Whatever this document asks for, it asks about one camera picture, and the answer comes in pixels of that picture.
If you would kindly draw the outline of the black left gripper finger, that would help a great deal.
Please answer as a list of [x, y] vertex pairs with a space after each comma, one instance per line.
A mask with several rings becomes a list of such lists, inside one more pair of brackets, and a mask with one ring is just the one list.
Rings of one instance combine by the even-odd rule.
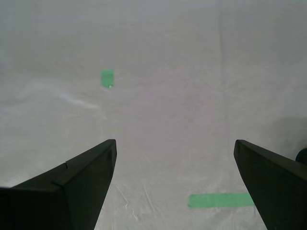
[[2, 230], [93, 230], [117, 159], [108, 139], [16, 186], [0, 189]]
[[269, 230], [307, 228], [307, 150], [295, 160], [237, 140], [234, 158], [241, 178]]

